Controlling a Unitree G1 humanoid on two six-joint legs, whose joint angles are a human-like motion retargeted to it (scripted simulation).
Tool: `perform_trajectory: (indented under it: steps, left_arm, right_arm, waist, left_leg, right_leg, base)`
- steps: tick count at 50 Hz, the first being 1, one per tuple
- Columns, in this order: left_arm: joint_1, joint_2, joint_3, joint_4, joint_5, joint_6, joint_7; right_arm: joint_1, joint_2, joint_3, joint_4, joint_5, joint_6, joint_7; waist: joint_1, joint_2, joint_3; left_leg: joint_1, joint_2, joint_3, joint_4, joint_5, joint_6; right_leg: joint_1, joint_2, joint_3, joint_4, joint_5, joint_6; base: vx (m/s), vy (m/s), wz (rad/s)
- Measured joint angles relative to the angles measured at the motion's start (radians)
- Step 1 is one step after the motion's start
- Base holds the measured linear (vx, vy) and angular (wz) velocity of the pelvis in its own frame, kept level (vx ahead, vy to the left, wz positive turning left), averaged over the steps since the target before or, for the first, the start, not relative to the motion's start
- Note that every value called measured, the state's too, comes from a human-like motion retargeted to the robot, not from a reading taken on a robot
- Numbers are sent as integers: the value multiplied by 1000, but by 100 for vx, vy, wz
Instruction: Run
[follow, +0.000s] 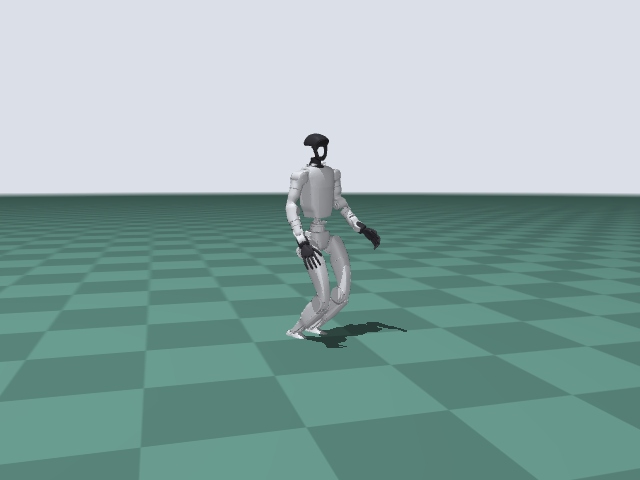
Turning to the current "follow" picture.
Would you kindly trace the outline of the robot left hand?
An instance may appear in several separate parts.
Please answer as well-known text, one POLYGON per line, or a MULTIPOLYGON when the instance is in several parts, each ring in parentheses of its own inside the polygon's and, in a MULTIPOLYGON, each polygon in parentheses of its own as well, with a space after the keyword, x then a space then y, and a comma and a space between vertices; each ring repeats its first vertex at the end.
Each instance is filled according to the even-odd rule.
POLYGON ((373 244, 374 244, 374 249, 377 248, 380 245, 380 237, 377 235, 377 232, 373 229, 370 228, 366 228, 366 225, 364 225, 361 222, 356 222, 356 225, 359 226, 360 229, 360 234, 364 234, 366 236, 367 239, 369 239, 373 244))

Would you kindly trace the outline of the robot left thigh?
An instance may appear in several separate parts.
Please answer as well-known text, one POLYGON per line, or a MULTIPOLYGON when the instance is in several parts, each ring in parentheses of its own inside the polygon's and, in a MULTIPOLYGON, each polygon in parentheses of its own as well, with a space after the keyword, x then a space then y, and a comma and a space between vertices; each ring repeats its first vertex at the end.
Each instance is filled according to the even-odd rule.
POLYGON ((351 268, 347 250, 342 239, 337 235, 330 235, 329 246, 323 249, 330 255, 330 263, 334 271, 338 286, 331 291, 331 298, 337 303, 348 299, 351 286, 351 268))

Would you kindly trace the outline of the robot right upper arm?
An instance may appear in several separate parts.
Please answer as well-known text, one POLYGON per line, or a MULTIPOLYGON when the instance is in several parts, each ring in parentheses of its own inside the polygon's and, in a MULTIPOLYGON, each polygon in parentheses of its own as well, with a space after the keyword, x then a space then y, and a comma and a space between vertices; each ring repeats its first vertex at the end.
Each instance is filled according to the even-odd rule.
POLYGON ((303 185, 308 182, 308 174, 308 170, 300 170, 293 172, 291 175, 291 185, 288 193, 286 208, 289 204, 294 204, 296 206, 297 215, 300 214, 300 208, 296 204, 296 202, 300 198, 303 185))

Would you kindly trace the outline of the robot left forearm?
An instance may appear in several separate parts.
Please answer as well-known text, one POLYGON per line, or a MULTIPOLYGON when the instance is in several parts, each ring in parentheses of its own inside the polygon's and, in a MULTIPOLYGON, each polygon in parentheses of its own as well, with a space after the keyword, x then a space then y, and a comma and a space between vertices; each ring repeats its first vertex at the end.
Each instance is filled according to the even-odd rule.
MULTIPOLYGON (((346 219, 346 221, 348 222, 348 224, 353 228, 354 231, 356 232, 360 232, 360 227, 356 225, 356 222, 358 222, 358 218, 353 214, 353 212, 351 211, 351 208, 348 206, 347 202, 346 202, 346 207, 344 207, 340 214, 346 219)), ((360 222, 360 221, 359 221, 360 222)), ((362 223, 362 222, 361 222, 362 223)))

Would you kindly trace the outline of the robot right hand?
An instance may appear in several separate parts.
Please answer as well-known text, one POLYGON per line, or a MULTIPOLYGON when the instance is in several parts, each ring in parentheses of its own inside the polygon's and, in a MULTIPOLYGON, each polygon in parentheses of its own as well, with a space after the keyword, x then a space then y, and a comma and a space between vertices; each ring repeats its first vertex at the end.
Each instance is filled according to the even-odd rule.
POLYGON ((309 243, 309 241, 308 241, 306 236, 304 236, 304 237, 305 237, 306 241, 303 241, 300 244, 297 241, 297 244, 298 244, 299 248, 301 249, 301 256, 303 258, 305 267, 307 268, 307 270, 309 270, 309 268, 307 266, 307 262, 306 262, 306 259, 307 259, 307 261, 309 263, 309 266, 311 267, 311 269, 313 269, 312 264, 311 264, 310 259, 309 259, 309 258, 311 258, 311 261, 313 262, 315 268, 317 268, 317 265, 316 265, 316 263, 315 263, 315 261, 314 261, 312 256, 314 256, 314 258, 316 259, 318 264, 321 265, 320 261, 318 260, 317 256, 315 255, 315 252, 318 253, 319 256, 322 256, 322 254, 316 248, 313 248, 312 245, 310 245, 310 243, 309 243))

